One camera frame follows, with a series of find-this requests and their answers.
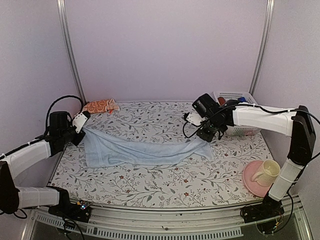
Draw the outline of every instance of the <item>floral tablecloth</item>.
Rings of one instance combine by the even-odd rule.
[[[181,143],[183,113],[190,102],[126,102],[120,111],[92,115],[86,126],[128,141]],[[195,127],[186,127],[188,134]],[[251,161],[272,159],[261,136],[224,136],[210,144],[215,159],[193,154],[175,165],[87,168],[84,145],[69,145],[58,164],[52,186],[71,198],[110,205],[185,208],[244,203],[256,199],[243,184]]]

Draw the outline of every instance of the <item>white wall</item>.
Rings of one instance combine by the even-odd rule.
[[[254,98],[275,107],[305,105],[320,118],[320,1],[275,1],[271,32]],[[317,136],[320,128],[314,122]],[[290,138],[264,136],[279,163],[286,160]],[[314,153],[320,151],[319,140]],[[297,184],[314,239],[320,239],[320,159],[309,164]]]
[[[76,94],[59,22],[57,2],[0,1],[0,153],[45,130],[47,109],[56,98]],[[75,100],[56,110],[75,112]],[[22,173],[23,185],[45,186],[55,159]],[[0,216],[0,239],[21,237],[26,220]]]
[[[189,100],[248,91],[267,1],[68,0],[89,101]]]

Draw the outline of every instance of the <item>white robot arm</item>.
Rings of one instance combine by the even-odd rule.
[[[90,208],[70,203],[66,190],[58,187],[19,187],[14,179],[24,170],[37,162],[54,156],[64,150],[65,145],[78,145],[85,133],[82,131],[90,114],[77,114],[72,121],[65,111],[53,112],[50,115],[50,126],[47,136],[35,139],[0,157],[0,210],[5,214],[14,214],[19,209],[39,206],[53,206],[52,214],[73,215],[74,220],[87,222]]]
[[[279,213],[283,214],[282,198],[297,182],[307,164],[318,156],[317,154],[312,157],[316,134],[310,118],[313,115],[308,109],[305,106],[299,106],[296,109],[258,106],[240,103],[237,100],[229,100],[220,106],[208,94],[200,96],[192,106],[199,116],[196,117],[193,113],[192,117],[189,117],[187,114],[185,119],[199,126],[194,134],[207,142],[211,142],[217,132],[221,138],[228,129],[227,126],[256,127],[291,137],[287,160],[263,202],[260,205],[242,209],[245,222],[271,218]],[[184,135],[190,138],[194,134]]]

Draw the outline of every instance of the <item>pink saucer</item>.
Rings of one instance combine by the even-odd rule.
[[[255,174],[255,172],[258,170],[260,165],[264,161],[256,160],[250,162],[247,166],[245,166],[243,170],[243,182],[246,188],[253,193],[254,195],[263,198],[268,190],[270,189],[269,186],[261,186],[256,181],[251,181],[252,176]]]

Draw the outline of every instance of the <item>white plastic basket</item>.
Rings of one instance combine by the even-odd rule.
[[[249,104],[257,104],[253,96],[248,92],[227,92],[227,91],[215,91],[211,94],[214,100],[218,102],[219,97],[223,97],[225,101],[237,100],[244,97]],[[260,132],[260,128],[250,126],[228,126],[228,130],[225,134],[229,136],[244,136],[244,135],[256,135]]]

